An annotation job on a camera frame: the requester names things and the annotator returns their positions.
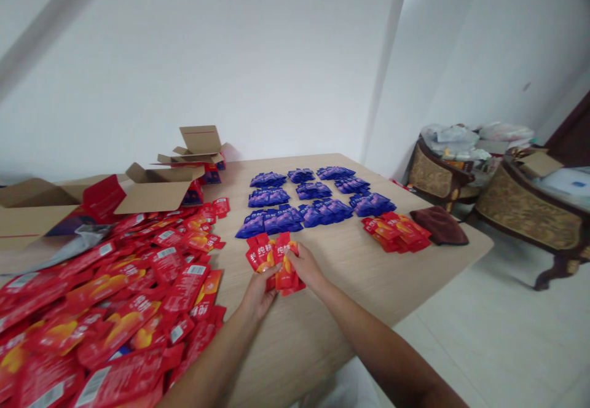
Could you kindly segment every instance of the open cardboard box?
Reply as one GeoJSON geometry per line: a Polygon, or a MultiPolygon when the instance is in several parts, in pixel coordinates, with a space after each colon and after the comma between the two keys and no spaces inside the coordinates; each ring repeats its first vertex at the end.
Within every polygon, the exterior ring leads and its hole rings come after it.
{"type": "Polygon", "coordinates": [[[84,224],[112,224],[125,198],[116,175],[68,181],[39,178],[0,189],[0,250],[23,249],[44,236],[73,235],[84,224]]]}
{"type": "Polygon", "coordinates": [[[172,168],[198,167],[205,168],[200,178],[201,184],[219,184],[219,170],[226,169],[223,146],[215,125],[199,127],[180,127],[186,147],[176,147],[173,153],[179,156],[158,155],[158,164],[172,168]]]}
{"type": "Polygon", "coordinates": [[[180,206],[203,203],[197,179],[205,174],[204,167],[146,170],[135,162],[125,174],[135,184],[115,214],[173,211],[180,206]]]}

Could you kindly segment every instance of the white floor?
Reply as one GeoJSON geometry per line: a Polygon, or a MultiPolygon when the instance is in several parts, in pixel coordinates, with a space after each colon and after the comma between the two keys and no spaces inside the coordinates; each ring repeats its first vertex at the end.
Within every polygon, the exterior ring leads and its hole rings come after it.
{"type": "Polygon", "coordinates": [[[486,233],[493,250],[395,330],[472,408],[590,407],[590,264],[536,292],[551,255],[486,233]]]}

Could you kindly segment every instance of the wooden table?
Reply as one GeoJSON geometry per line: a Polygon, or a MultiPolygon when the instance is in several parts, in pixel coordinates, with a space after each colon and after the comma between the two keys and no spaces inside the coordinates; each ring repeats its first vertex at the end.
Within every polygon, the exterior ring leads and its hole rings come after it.
{"type": "MultiPolygon", "coordinates": [[[[246,260],[248,245],[235,234],[254,209],[248,208],[250,180],[262,172],[286,175],[295,168],[340,165],[356,171],[371,183],[371,190],[391,199],[397,211],[409,214],[430,204],[341,154],[231,162],[221,172],[222,184],[205,186],[206,200],[228,197],[231,212],[213,227],[227,242],[213,251],[213,268],[224,269],[217,304],[227,307],[227,317],[242,300],[252,275],[246,260]]],[[[334,181],[322,181],[333,197],[348,204],[334,181]]],[[[295,184],[283,186],[292,206],[301,201],[295,184]]],[[[394,326],[493,246],[483,233],[462,224],[470,244],[431,246],[418,253],[385,253],[354,217],[328,226],[293,233],[313,251],[325,275],[388,326],[394,326]]],[[[309,289],[277,300],[266,316],[237,378],[228,392],[229,406],[281,407],[292,404],[323,379],[340,369],[354,353],[324,305],[309,289]]]]}

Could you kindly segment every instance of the person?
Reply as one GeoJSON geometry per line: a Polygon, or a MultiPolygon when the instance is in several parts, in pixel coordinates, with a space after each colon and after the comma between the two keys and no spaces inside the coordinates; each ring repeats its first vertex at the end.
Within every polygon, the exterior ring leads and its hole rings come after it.
{"type": "MultiPolygon", "coordinates": [[[[297,247],[299,256],[286,253],[295,271],[328,308],[396,408],[467,406],[404,339],[331,283],[303,244],[297,247]]],[[[158,408],[211,407],[219,401],[277,295],[276,290],[265,292],[265,288],[266,279],[280,267],[254,273],[238,309],[158,408]]]]}

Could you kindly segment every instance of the brown cloth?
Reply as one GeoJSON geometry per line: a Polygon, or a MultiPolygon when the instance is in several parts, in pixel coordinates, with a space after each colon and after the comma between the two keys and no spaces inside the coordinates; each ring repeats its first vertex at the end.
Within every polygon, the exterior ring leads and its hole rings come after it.
{"type": "Polygon", "coordinates": [[[469,239],[458,222],[443,207],[432,206],[410,212],[412,219],[432,233],[430,240],[437,245],[467,245],[469,239]]]}

